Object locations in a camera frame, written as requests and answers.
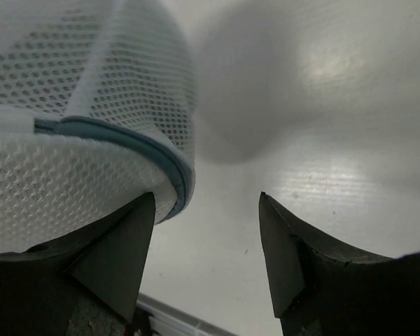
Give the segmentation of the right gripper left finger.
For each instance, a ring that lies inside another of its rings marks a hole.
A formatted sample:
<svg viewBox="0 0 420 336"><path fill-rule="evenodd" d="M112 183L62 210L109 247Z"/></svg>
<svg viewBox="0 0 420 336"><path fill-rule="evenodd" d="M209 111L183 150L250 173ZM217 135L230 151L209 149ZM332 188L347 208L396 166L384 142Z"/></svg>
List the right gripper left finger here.
<svg viewBox="0 0 420 336"><path fill-rule="evenodd" d="M133 335L155 220L150 192L21 253L0 253L0 335Z"/></svg>

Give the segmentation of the white mesh laundry bag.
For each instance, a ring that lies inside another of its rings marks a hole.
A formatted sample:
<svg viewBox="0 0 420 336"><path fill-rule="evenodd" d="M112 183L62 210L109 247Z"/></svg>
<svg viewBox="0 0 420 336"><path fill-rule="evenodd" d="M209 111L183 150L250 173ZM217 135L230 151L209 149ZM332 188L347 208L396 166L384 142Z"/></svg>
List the white mesh laundry bag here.
<svg viewBox="0 0 420 336"><path fill-rule="evenodd" d="M0 1L0 253L195 185L197 91L160 1Z"/></svg>

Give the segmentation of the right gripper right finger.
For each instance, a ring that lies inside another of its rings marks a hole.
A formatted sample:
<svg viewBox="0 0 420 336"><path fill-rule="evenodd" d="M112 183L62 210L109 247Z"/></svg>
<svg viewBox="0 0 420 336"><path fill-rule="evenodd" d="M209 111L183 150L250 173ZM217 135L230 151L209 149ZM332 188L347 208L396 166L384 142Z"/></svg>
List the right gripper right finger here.
<svg viewBox="0 0 420 336"><path fill-rule="evenodd" d="M259 204L274 315L285 335L420 335L420 251L399 258L340 241L271 196Z"/></svg>

